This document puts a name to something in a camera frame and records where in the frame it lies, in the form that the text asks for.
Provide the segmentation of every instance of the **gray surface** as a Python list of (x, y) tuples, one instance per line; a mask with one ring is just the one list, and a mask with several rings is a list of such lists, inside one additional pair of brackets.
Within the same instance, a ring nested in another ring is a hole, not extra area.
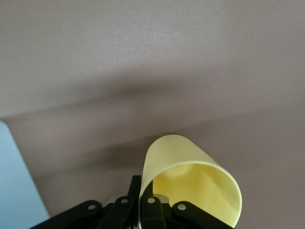
[(0, 118), (51, 215), (178, 133), (236, 178), (236, 228), (304, 226), (304, 1), (1, 0), (0, 21)]

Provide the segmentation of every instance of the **metal bolt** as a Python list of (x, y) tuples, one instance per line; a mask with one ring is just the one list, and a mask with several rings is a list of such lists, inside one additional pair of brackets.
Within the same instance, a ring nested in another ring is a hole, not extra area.
[(152, 197), (148, 198), (147, 200), (148, 203), (153, 204), (154, 202), (156, 202), (156, 200)]
[(178, 205), (178, 209), (181, 210), (181, 211), (184, 211), (184, 210), (186, 210), (186, 205), (184, 205), (184, 204), (179, 204), (179, 205)]
[(122, 199), (122, 200), (121, 200), (121, 203), (122, 203), (122, 204), (128, 203), (128, 199)]
[(96, 206), (94, 204), (91, 204), (91, 205), (88, 206), (88, 210), (93, 210), (95, 208), (96, 208)]

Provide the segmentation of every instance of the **plastic cup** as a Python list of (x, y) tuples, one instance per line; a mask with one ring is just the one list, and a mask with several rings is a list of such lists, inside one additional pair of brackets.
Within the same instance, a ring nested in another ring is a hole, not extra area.
[(170, 206), (189, 201), (230, 227), (236, 226), (242, 210), (237, 182), (187, 138), (167, 135), (150, 146), (140, 199), (152, 181), (153, 193), (167, 196)]

